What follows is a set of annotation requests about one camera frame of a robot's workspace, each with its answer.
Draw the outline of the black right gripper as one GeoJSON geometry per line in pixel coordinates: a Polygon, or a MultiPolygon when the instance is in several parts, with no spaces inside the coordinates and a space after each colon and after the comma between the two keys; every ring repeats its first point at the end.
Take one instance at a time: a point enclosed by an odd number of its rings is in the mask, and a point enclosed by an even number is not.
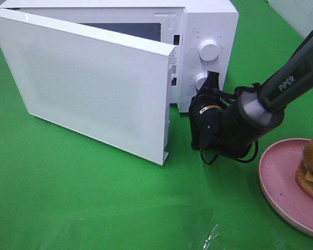
{"type": "Polygon", "coordinates": [[[189,106],[191,129],[191,146],[193,149],[210,151],[232,159],[247,155],[247,146],[236,145],[222,139],[226,132],[220,125],[221,116],[225,114],[227,105],[222,102],[219,94],[219,73],[208,71],[207,78],[189,106]]]}

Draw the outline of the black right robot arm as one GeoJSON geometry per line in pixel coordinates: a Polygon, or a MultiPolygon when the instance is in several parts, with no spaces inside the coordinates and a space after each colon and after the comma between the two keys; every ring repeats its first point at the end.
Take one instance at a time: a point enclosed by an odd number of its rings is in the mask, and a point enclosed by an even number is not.
{"type": "Polygon", "coordinates": [[[189,106],[191,147],[200,152],[246,163],[245,156],[259,148],[259,139],[278,127],[289,103],[313,88],[313,30],[292,54],[286,64],[263,84],[238,86],[234,93],[218,87],[219,73],[209,71],[207,78],[189,106]]]}

